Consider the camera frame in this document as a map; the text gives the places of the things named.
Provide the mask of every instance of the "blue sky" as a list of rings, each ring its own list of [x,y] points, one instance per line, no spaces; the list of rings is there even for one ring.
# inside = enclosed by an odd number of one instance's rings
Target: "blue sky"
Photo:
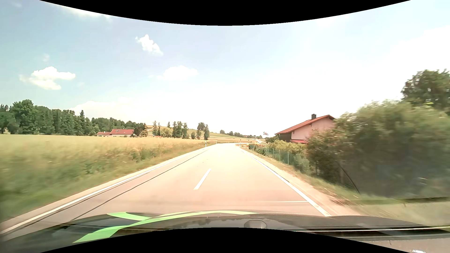
[[[449,11],[450,1],[411,0],[317,20],[209,27],[4,0],[0,103],[31,99],[88,117],[272,135],[312,113],[338,117],[400,98],[417,71],[450,68]]]

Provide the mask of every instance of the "dashed white center line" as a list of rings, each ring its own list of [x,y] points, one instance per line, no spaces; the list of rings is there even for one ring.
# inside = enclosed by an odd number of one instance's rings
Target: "dashed white center line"
[[[211,171],[211,169],[208,169],[208,171],[205,173],[205,175],[203,175],[200,182],[198,182],[197,186],[195,186],[194,190],[198,190],[200,188],[200,186],[202,185],[203,181],[205,181],[205,178],[206,178],[206,176],[208,176],[210,171]]]

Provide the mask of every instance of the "pink house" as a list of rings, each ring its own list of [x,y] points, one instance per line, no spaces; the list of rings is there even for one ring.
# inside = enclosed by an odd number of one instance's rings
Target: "pink house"
[[[311,119],[280,131],[276,135],[279,135],[280,140],[286,142],[307,143],[307,139],[313,131],[321,131],[333,127],[333,120],[334,117],[330,115],[316,117],[315,114],[312,114]]]

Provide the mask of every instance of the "green stripe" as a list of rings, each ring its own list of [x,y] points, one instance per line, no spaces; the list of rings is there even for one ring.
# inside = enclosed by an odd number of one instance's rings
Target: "green stripe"
[[[127,220],[135,220],[135,221],[144,221],[144,220],[148,220],[148,219],[151,218],[151,217],[148,217],[148,216],[140,216],[140,215],[129,214],[127,212],[108,213],[108,215],[114,216],[114,217],[118,217],[118,218],[124,218],[124,219],[127,219]]]
[[[89,233],[80,239],[76,240],[73,243],[80,243],[80,242],[87,242],[87,241],[93,241],[93,240],[99,240],[99,239],[105,239],[111,237],[113,234],[115,234],[117,231],[119,231],[122,228],[126,227],[133,227],[133,226],[139,226],[143,224],[148,224],[152,222],[158,222],[158,221],[165,221],[170,219],[177,219],[177,218],[183,218],[183,217],[189,217],[189,216],[196,216],[196,215],[203,215],[203,214],[210,214],[210,213],[230,213],[230,214],[238,214],[238,215],[245,215],[245,214],[256,214],[257,212],[243,212],[243,211],[205,211],[205,212],[194,212],[194,213],[185,213],[185,214],[179,214],[179,215],[173,215],[173,216],[165,216],[165,217],[155,217],[153,219],[143,220],[136,222],[131,225],[125,225],[125,226],[113,226],[113,227],[107,227],[100,230],[97,230],[95,232]]]

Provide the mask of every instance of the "car hood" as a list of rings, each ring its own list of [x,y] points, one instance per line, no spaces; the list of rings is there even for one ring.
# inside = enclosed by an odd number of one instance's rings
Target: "car hood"
[[[73,244],[160,230],[238,227],[301,231],[351,239],[408,236],[428,226],[380,217],[333,216],[320,217],[299,213],[266,210],[207,210],[176,213],[116,212],[82,218],[5,242],[8,252],[43,252]]]

